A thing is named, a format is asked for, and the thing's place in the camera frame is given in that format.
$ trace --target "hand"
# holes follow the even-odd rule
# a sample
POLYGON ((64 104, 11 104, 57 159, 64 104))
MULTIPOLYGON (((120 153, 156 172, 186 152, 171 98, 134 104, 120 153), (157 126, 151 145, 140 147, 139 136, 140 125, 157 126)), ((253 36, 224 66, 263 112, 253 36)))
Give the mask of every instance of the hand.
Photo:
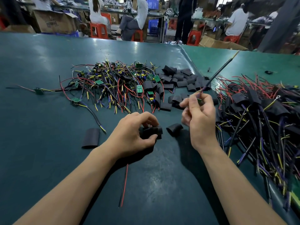
POLYGON ((179 105, 185 107, 182 112, 181 122, 190 127, 190 140, 192 146, 200 152, 213 145, 218 145, 215 122, 216 109, 212 97, 208 94, 200 94, 204 105, 199 106, 197 97, 199 93, 185 98, 179 105))
POLYGON ((113 151, 117 158, 133 155, 145 148, 152 147, 155 144, 157 135, 154 134, 148 139, 141 139, 139 128, 143 125, 158 126, 157 118, 149 113, 132 113, 122 118, 107 141, 101 147, 113 151))

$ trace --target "window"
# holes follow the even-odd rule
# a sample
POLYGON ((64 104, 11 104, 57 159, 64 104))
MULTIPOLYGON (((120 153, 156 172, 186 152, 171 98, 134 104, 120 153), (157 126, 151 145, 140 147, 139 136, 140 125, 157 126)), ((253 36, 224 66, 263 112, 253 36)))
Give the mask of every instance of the window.
POLYGON ((219 0, 218 1, 218 4, 217 4, 217 7, 219 6, 219 5, 222 5, 222 4, 226 4, 227 2, 231 2, 232 0, 219 0))

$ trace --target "person's left hand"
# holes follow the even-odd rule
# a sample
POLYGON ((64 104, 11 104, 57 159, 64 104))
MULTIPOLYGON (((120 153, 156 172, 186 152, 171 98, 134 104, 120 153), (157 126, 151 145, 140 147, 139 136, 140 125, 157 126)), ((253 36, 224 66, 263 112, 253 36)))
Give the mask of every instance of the person's left hand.
POLYGON ((158 126, 159 123, 157 118, 149 112, 128 114, 119 121, 117 127, 101 147, 109 148, 117 158, 133 155, 138 151, 152 147, 157 135, 154 134, 145 140, 141 139, 139 133, 141 125, 149 127, 149 125, 158 126))

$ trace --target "black pants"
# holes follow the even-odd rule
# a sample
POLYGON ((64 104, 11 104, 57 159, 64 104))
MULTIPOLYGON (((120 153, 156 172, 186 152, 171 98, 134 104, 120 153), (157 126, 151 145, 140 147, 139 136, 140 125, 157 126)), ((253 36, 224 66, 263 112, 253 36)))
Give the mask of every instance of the black pants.
POLYGON ((192 10, 181 7, 178 14, 177 29, 175 34, 175 41, 181 40, 183 44, 188 41, 188 34, 192 29, 192 10))

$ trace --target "pile of wires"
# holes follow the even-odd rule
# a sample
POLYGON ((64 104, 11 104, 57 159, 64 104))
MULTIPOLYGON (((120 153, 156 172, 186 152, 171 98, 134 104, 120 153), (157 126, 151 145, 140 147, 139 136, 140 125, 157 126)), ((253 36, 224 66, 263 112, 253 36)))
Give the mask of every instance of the pile of wires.
POLYGON ((237 165, 249 158, 256 173, 264 176, 269 204, 273 181, 286 199, 284 208, 289 210, 293 179, 300 180, 300 90, 297 86, 273 85, 258 76, 216 79, 220 146, 230 157, 236 144, 243 153, 237 165), (224 131, 230 134, 225 142, 224 131))
MULTIPOLYGON (((155 67, 152 63, 151 67, 148 68, 143 63, 134 62, 127 66, 120 61, 105 61, 95 65, 80 64, 71 68, 73 69, 71 78, 61 80, 59 76, 59 88, 44 89, 37 87, 28 89, 20 85, 17 86, 39 95, 50 92, 63 92, 74 106, 88 109, 106 134, 93 110, 98 112, 100 108, 113 109, 114 113, 117 114, 118 110, 131 113, 135 108, 136 111, 142 110, 144 112, 146 102, 151 106, 151 111, 154 113, 157 104, 155 101, 157 93, 153 91, 146 92, 143 83, 146 81, 151 84, 156 83, 163 88, 161 79, 156 74, 156 68, 158 67, 155 67), (66 86, 63 86, 65 81, 69 82, 66 86), (72 94, 73 91, 79 91, 80 94, 74 95, 72 94)), ((163 89, 160 94, 163 97, 162 100, 164 100, 163 89)))

